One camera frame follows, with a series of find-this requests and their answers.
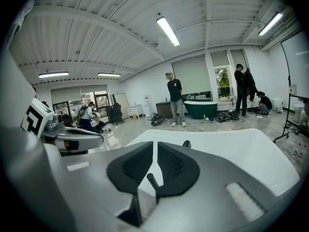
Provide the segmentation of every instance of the white cabinet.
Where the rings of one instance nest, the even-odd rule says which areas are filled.
[[[143,116],[142,105],[127,106],[126,111],[128,116],[133,116],[134,114],[136,114],[137,117],[139,117],[140,115]]]

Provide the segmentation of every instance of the person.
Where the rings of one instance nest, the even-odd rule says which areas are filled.
[[[309,129],[309,99],[298,98],[301,102],[305,104],[304,110],[300,112],[300,123],[299,125],[303,125]]]
[[[258,96],[259,98],[261,98],[261,100],[260,100],[260,105],[257,109],[260,110],[261,115],[268,115],[268,113],[272,109],[272,104],[271,104],[270,99],[267,96],[265,96],[264,92],[261,92],[261,91],[258,92]]]
[[[234,73],[236,82],[237,82],[237,101],[236,101],[236,112],[240,113],[240,103],[242,101],[242,111],[241,116],[242,117],[248,117],[246,115],[247,112],[247,92],[244,90],[244,86],[242,83],[243,79],[243,73],[241,72],[243,70],[243,66],[241,64],[236,65],[236,71]]]
[[[249,89],[250,101],[254,100],[255,94],[257,96],[259,95],[259,91],[257,90],[255,86],[255,81],[253,79],[253,76],[251,75],[249,68],[243,75],[243,87],[244,87],[245,92],[247,92],[247,90]]]
[[[177,109],[179,112],[180,121],[183,127],[186,127],[185,117],[183,112],[183,100],[182,100],[182,85],[178,79],[174,78],[172,72],[165,73],[166,78],[169,80],[168,89],[170,94],[170,107],[173,113],[172,127],[176,126],[177,122]]]
[[[88,106],[85,108],[84,114],[82,115],[82,126],[83,129],[87,131],[94,131],[90,123],[90,118],[95,117],[95,115],[92,114],[92,107],[94,106],[93,101],[89,102]]]

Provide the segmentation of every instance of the ceiling beam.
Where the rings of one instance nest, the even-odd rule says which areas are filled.
[[[128,39],[133,40],[138,45],[145,47],[159,59],[164,60],[163,55],[160,52],[158,52],[154,47],[152,47],[148,42],[142,39],[140,36],[102,16],[69,7],[51,6],[51,5],[34,6],[31,12],[28,14],[28,17],[47,17],[47,16],[49,17],[55,16],[64,19],[79,20],[96,25],[101,28],[111,30],[115,33],[125,36]]]
[[[66,68],[95,68],[95,69],[100,69],[100,70],[136,74],[136,71],[134,69],[131,69],[128,67],[111,65],[107,63],[98,63],[98,62],[62,61],[62,62],[34,63],[33,65],[35,66],[37,71],[41,71],[41,70],[45,71],[45,70],[52,70],[52,69],[66,69]],[[23,73],[35,71],[33,69],[32,64],[20,66],[19,69]]]
[[[258,11],[257,15],[255,16],[255,20],[256,21],[264,21],[266,15],[268,14],[268,12],[272,9],[272,6],[274,5],[274,2],[276,0],[265,0],[262,7],[260,8],[260,10]],[[241,38],[241,41],[243,43],[246,43],[246,41],[250,38],[250,36],[252,35],[253,31],[255,30],[255,28],[259,25],[259,23],[256,22],[252,22],[250,24],[250,26],[248,27],[248,29],[246,30],[246,32],[244,33],[244,35]]]
[[[210,21],[211,20],[211,0],[203,0],[203,6],[204,6],[205,19],[206,21]],[[205,23],[205,27],[204,27],[205,49],[207,49],[208,47],[210,30],[211,30],[211,22]]]

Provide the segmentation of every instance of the roller blind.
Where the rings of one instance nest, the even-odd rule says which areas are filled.
[[[81,93],[82,94],[90,93],[90,92],[98,92],[98,91],[107,91],[106,85],[81,87]]]
[[[246,61],[245,61],[245,57],[242,53],[242,50],[231,51],[231,55],[232,55],[232,58],[233,58],[235,68],[236,68],[237,64],[241,64],[243,66],[242,73],[245,73],[245,71],[247,70],[247,64],[246,64]]]
[[[80,99],[81,89],[79,87],[52,90],[53,104]]]
[[[226,51],[221,51],[221,52],[212,52],[211,53],[211,59],[213,66],[223,66],[223,65],[229,65],[229,61],[227,58],[227,53]]]
[[[205,56],[185,59],[172,65],[175,78],[181,82],[183,95],[211,91]]]

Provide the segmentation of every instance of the shiny floor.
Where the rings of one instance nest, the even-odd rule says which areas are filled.
[[[141,135],[147,130],[166,130],[166,131],[234,131],[243,130],[249,128],[256,128],[261,130],[271,140],[282,135],[283,126],[285,124],[287,112],[284,111],[282,114],[270,112],[268,116],[263,118],[257,118],[255,115],[249,114],[249,117],[244,122],[223,122],[223,123],[211,123],[210,121],[192,119],[189,115],[186,115],[187,127],[183,128],[180,122],[176,127],[171,127],[172,121],[167,120],[158,126],[152,126],[148,118],[142,117],[139,119],[128,118],[125,119],[124,123],[118,125],[107,124],[106,128],[111,129],[111,132],[104,132],[104,143],[98,148],[89,150],[89,153],[113,150],[116,148],[124,147],[130,143],[133,139]],[[289,138],[281,138],[276,142],[276,145],[282,150],[287,156],[291,163],[296,168],[300,175],[307,172],[309,167],[309,154],[308,150],[303,147],[306,144],[309,147],[309,138],[302,134],[295,135],[294,133],[289,134]],[[294,157],[293,153],[298,148],[302,153],[302,157],[299,154]]]

